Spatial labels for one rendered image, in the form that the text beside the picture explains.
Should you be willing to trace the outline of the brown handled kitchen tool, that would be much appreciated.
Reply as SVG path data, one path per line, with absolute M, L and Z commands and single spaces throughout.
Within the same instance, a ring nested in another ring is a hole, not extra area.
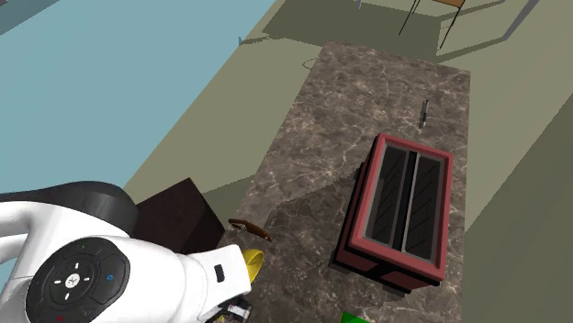
M 262 239 L 265 239 L 269 242 L 273 241 L 273 238 L 269 232 L 267 232 L 263 228 L 260 228 L 256 225 L 254 225 L 253 223 L 251 223 L 247 220 L 230 218 L 229 223 L 234 229 L 249 232 L 249 233 L 251 233 L 257 237 L 260 237 Z

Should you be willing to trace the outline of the wooden table with black legs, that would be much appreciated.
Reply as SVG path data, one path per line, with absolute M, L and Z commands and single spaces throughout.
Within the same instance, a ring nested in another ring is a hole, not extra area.
M 450 23 L 450 25 L 449 25 L 449 27 L 448 27 L 446 33 L 445 33 L 445 35 L 444 35 L 444 38 L 443 38 L 443 40 L 442 40 L 442 43 L 441 43 L 441 45 L 440 45 L 440 47 L 439 47 L 439 49 L 441 49 L 441 48 L 443 47 L 444 43 L 445 43 L 445 40 L 447 39 L 447 37 L 448 37 L 448 35 L 449 35 L 449 33 L 450 33 L 450 30 L 451 30 L 452 26 L 455 24 L 455 22 L 456 22 L 456 20 L 457 20 L 459 14 L 460 14 L 461 9 L 462 9 L 464 3 L 466 2 L 466 0 L 433 0 L 433 1 L 434 1 L 434 2 L 437 2 L 437 3 L 440 3 L 440 4 L 443 4 L 443 5 L 452 6 L 452 7 L 455 7 L 455 8 L 457 9 L 457 11 L 455 12 L 455 15 L 454 15 L 454 17 L 453 17 L 453 19 L 452 19 L 452 21 L 451 21 L 451 23 Z M 407 16 L 406 16 L 406 18 L 405 18 L 405 20 L 404 20 L 404 22 L 403 22 L 403 24 L 402 24 L 402 26 L 401 26 L 401 28 L 400 28 L 400 30 L 399 30 L 399 35 L 402 33 L 402 31 L 404 30 L 405 26 L 407 25 L 409 18 L 415 13 L 415 11 L 416 11 L 416 9 L 418 8 L 420 2 L 421 2 L 421 0 L 413 0 L 412 5 L 411 5 L 411 7 L 410 7 L 410 11 L 409 11 L 409 13 L 407 14 Z

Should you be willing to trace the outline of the yellow curved object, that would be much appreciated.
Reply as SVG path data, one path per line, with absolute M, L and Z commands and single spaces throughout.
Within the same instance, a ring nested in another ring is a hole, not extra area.
M 252 283 L 263 266 L 264 253 L 256 249 L 245 249 L 242 250 L 242 257 L 245 261 L 250 282 Z

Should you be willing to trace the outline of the red two-slot toaster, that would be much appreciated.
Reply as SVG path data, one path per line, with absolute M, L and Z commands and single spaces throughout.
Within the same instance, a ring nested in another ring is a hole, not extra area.
M 401 293 L 445 277 L 454 156 L 378 134 L 357 169 L 333 264 Z

